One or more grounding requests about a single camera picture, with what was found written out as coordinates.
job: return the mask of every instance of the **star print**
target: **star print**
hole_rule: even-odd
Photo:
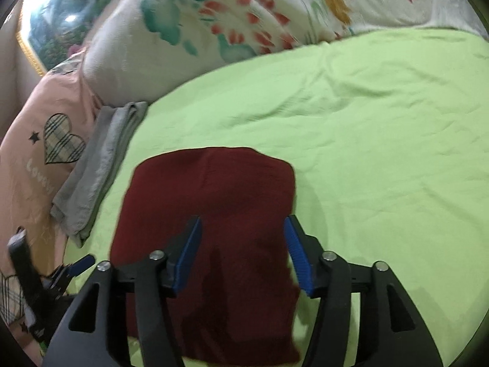
[[[33,131],[29,140],[32,141],[32,144],[34,145],[39,140],[39,133]]]

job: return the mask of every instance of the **silver bolt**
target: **silver bolt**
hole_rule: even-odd
[[[150,254],[150,259],[153,259],[153,261],[159,261],[165,256],[165,253],[161,250],[155,250]]]
[[[323,252],[323,259],[325,261],[334,261],[338,255],[336,255],[333,251],[324,251]]]
[[[97,265],[97,269],[101,272],[108,271],[111,268],[111,263],[109,261],[102,261]]]
[[[378,271],[385,272],[385,271],[389,270],[389,265],[386,264],[384,261],[378,261],[378,262],[375,262],[375,268]]]

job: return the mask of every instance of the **green bed sheet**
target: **green bed sheet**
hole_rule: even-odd
[[[138,164],[207,146],[289,162],[305,231],[350,262],[387,261],[445,365],[465,347],[489,308],[488,43],[449,30],[379,31],[185,84],[150,107],[90,239],[80,250],[69,243],[65,261],[108,257]],[[355,358],[355,301],[345,365]],[[302,295],[293,335],[303,354],[316,311]],[[131,352],[142,365],[136,342]]]

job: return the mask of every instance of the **gray folded fabric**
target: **gray folded fabric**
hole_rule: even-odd
[[[102,107],[82,156],[54,196],[51,215],[78,247],[88,239],[100,203],[112,186],[129,141],[147,109],[147,102]]]

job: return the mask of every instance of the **dark red cloth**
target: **dark red cloth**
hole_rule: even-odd
[[[292,167],[248,148],[179,150],[141,163],[124,198],[111,261],[136,262],[181,233],[204,228],[187,287],[168,301],[182,354],[217,364],[296,363],[283,222],[292,211]],[[134,298],[129,335],[137,336]]]

